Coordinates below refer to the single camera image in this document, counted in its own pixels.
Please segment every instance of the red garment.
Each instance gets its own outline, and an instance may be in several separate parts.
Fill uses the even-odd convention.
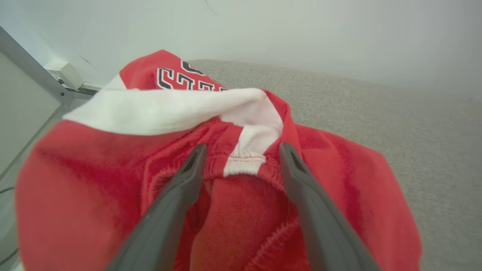
[[[418,231],[382,155],[293,123],[289,105],[269,91],[224,90],[159,51],[67,114],[19,175],[26,270],[103,270],[199,143],[208,147],[203,187],[174,270],[309,270],[280,142],[303,157],[383,270],[419,270]]]

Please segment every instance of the white wall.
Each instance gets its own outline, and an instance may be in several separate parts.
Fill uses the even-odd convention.
[[[60,103],[0,53],[0,174]]]
[[[96,83],[163,48],[474,95],[481,13],[480,0],[1,0],[0,25],[41,64],[54,52]]]

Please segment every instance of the gray cushion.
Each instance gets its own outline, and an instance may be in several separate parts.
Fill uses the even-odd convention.
[[[482,103],[232,61],[190,64],[227,88],[264,88],[295,122],[385,155],[416,219],[422,270],[481,270]]]

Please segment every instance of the white stripe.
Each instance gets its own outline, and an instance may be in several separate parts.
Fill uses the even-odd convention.
[[[215,116],[243,127],[224,176],[257,174],[265,162],[264,152],[280,137],[283,128],[270,99],[259,89],[224,92],[103,89],[83,106],[64,115],[64,119],[111,133],[151,136],[187,130]]]

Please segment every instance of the black cable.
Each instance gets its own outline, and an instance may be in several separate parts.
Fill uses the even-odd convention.
[[[5,191],[8,191],[8,190],[12,190],[14,189],[15,187],[11,186],[11,187],[7,187],[5,189],[2,189],[0,190],[0,194],[2,194],[3,192]],[[12,258],[16,253],[18,252],[18,248],[16,248],[12,253],[10,253],[10,255],[7,256],[7,258],[3,259],[2,261],[0,261],[0,265],[4,264],[5,262],[7,262],[8,260],[10,260],[10,258]]]

